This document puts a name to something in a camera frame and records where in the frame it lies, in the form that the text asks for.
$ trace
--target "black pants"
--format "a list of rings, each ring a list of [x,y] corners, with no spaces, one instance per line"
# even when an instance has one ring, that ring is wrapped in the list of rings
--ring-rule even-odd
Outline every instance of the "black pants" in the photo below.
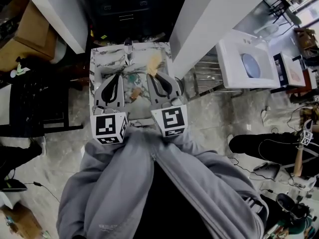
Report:
[[[291,133],[269,133],[258,135],[238,135],[229,143],[234,153],[246,153],[249,156],[272,161],[281,165],[293,164],[296,159],[298,137]]]
[[[3,180],[11,170],[29,162],[41,153],[42,148],[36,142],[32,142],[27,149],[0,146],[0,180]]]

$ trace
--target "green object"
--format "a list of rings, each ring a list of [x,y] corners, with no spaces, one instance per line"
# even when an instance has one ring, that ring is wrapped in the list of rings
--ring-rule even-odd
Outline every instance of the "green object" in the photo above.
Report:
[[[138,77],[136,76],[136,74],[131,74],[128,77],[129,82],[133,83],[134,81],[136,81]]]

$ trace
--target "brown box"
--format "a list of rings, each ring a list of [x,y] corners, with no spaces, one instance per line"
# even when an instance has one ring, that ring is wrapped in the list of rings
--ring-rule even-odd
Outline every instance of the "brown box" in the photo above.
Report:
[[[41,235],[42,227],[29,208],[16,203],[13,210],[5,206],[1,211],[13,220],[18,234],[24,239],[36,239]]]
[[[300,49],[306,50],[317,45],[314,30],[308,28],[295,28],[294,31],[296,33]]]
[[[57,34],[33,2],[27,5],[19,27],[10,40],[0,43],[0,71],[17,67],[17,57],[54,58]]]

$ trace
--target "faucet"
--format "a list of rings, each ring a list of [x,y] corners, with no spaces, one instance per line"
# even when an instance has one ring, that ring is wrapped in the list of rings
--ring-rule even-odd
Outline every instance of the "faucet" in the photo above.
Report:
[[[133,42],[131,39],[126,38],[124,41],[125,63],[130,66],[133,62]]]

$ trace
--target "sink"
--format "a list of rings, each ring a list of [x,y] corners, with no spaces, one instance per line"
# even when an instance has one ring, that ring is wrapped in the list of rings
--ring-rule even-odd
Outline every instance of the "sink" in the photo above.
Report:
[[[279,88],[280,82],[268,43],[257,37],[232,29],[216,45],[218,62],[226,88]],[[259,78],[251,78],[242,62],[243,54],[258,63]]]
[[[169,43],[134,43],[133,63],[125,63],[124,45],[113,45],[91,50],[90,59],[90,107],[93,106],[94,93],[105,79],[122,72],[126,112],[129,120],[152,121],[151,100],[147,85],[147,64],[154,56],[161,57],[159,71],[174,78]],[[133,101],[134,89],[141,88],[138,98]]]

